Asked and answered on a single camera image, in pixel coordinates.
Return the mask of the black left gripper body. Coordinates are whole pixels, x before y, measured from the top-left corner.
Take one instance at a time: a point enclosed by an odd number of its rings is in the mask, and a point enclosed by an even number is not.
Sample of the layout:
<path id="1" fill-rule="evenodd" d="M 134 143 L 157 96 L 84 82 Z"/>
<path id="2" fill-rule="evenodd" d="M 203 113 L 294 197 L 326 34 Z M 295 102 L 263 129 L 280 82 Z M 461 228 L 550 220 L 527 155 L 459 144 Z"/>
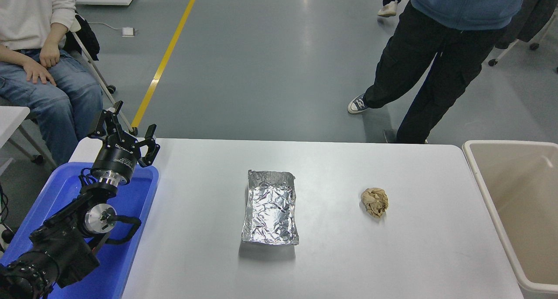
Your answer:
<path id="1" fill-rule="evenodd" d="M 112 172 L 123 178 L 131 178 L 137 166 L 138 154 L 137 150 L 104 141 L 90 172 L 95 178 L 100 178 L 105 172 Z"/>

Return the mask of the seated person's right hand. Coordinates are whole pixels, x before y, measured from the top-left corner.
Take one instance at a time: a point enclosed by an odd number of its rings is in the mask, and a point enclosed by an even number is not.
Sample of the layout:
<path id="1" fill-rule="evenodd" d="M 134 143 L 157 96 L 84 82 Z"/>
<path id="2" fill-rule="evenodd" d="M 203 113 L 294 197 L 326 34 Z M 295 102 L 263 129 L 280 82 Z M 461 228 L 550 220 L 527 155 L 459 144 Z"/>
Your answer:
<path id="1" fill-rule="evenodd" d="M 26 73 L 26 80 L 32 82 L 33 84 L 50 83 L 56 86 L 54 77 L 48 72 L 48 68 L 54 67 L 58 63 L 59 59 L 56 58 L 40 58 L 40 62 L 33 60 L 32 58 L 25 59 L 22 63 L 24 72 Z"/>

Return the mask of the seated person's left hand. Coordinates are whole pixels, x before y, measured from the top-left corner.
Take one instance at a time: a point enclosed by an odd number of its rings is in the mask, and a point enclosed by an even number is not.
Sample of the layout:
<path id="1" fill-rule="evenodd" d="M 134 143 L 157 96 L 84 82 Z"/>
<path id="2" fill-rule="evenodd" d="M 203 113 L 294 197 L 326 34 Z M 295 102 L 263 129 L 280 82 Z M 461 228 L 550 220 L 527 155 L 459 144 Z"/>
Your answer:
<path id="1" fill-rule="evenodd" d="M 57 41 L 46 41 L 40 52 L 40 63 L 44 68 L 52 68 L 60 61 L 60 50 Z"/>

